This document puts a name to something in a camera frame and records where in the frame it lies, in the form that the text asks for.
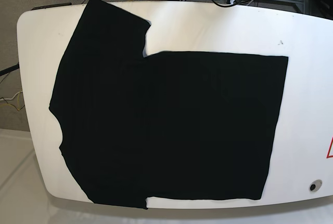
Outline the black T-shirt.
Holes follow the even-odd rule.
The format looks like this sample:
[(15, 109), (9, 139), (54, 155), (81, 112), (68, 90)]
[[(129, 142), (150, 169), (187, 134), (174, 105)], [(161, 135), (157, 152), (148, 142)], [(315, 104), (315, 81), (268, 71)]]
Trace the black T-shirt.
[(49, 104), (68, 170), (94, 203), (259, 200), (288, 58), (199, 51), (144, 56), (150, 23), (89, 0)]

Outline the red triangle sticker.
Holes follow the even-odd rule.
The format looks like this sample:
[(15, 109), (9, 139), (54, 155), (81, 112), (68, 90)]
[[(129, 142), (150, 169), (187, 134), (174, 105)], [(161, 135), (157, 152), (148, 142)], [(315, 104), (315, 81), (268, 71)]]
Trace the red triangle sticker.
[(327, 156), (326, 156), (327, 159), (333, 157), (333, 154), (332, 154), (332, 144), (333, 144), (333, 138), (331, 140), (331, 143), (330, 143), (330, 146), (329, 146), (329, 149), (328, 149), (328, 153), (327, 153)]

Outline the table grommet hole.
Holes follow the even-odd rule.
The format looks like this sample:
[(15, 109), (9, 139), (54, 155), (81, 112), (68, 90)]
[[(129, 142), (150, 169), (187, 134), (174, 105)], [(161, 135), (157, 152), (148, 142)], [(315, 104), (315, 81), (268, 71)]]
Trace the table grommet hole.
[(310, 192), (316, 192), (316, 191), (318, 191), (321, 188), (322, 184), (323, 184), (323, 182), (321, 180), (319, 180), (319, 179), (315, 180), (309, 186), (309, 191)]

